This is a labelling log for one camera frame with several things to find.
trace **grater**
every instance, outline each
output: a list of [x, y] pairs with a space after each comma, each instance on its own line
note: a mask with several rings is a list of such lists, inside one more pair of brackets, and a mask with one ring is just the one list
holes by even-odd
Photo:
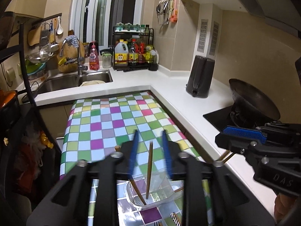
[[43, 46], [48, 44], [49, 41], [49, 29], [46, 29], [46, 24], [50, 26], [49, 23], [44, 24], [44, 30], [41, 30], [40, 34], [40, 43], [39, 43], [39, 48], [42, 48]]

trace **table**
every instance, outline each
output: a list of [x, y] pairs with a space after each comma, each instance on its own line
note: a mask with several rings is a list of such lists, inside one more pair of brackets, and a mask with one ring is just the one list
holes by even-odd
[[[163, 130], [166, 130], [171, 141], [180, 145], [181, 150], [202, 160], [150, 92], [112, 98], [80, 99], [75, 101], [67, 123], [60, 178], [63, 178], [79, 159], [89, 162], [104, 159], [105, 156], [115, 151], [116, 145], [132, 140], [136, 129], [140, 131], [140, 134], [134, 178], [147, 174], [150, 141], [154, 144], [152, 171], [165, 168], [161, 147]], [[170, 213], [175, 212], [181, 218], [182, 198], [149, 210], [136, 211], [125, 198], [124, 183], [124, 181], [117, 181], [120, 225], [142, 226], [160, 221], [164, 226], [174, 226]], [[94, 180], [90, 196], [88, 226], [93, 225], [97, 187], [98, 180]], [[208, 224], [213, 225], [210, 192], [206, 180], [203, 181], [203, 188], [208, 208]], [[145, 185], [140, 185], [139, 189], [141, 193], [144, 193]]]

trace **pink bottle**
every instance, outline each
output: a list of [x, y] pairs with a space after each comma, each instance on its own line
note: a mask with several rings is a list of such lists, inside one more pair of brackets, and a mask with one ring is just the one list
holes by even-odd
[[92, 45], [92, 49], [90, 52], [89, 64], [90, 64], [90, 69], [99, 70], [99, 58], [98, 58], [96, 46], [94, 44]]

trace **stainless steel sink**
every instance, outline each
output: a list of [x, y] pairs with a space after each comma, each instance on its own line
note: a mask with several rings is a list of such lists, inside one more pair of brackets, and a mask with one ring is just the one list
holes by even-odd
[[83, 82], [89, 82], [89, 81], [104, 81], [104, 82], [112, 82], [112, 76], [109, 70], [104, 70], [101, 72], [91, 72], [88, 74], [83, 74], [79, 77], [78, 86], [82, 85]]
[[112, 76], [109, 70], [101, 70], [96, 72], [86, 72], [82, 76], [68, 75], [46, 80], [38, 90], [38, 94], [53, 92], [62, 89], [68, 89], [80, 86], [83, 82], [100, 80], [104, 82], [112, 82]]

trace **frying pan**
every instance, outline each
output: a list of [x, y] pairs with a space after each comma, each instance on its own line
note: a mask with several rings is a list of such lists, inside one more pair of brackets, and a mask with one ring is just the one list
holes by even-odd
[[278, 108], [262, 91], [238, 79], [230, 79], [229, 84], [234, 103], [244, 117], [263, 123], [280, 119]]

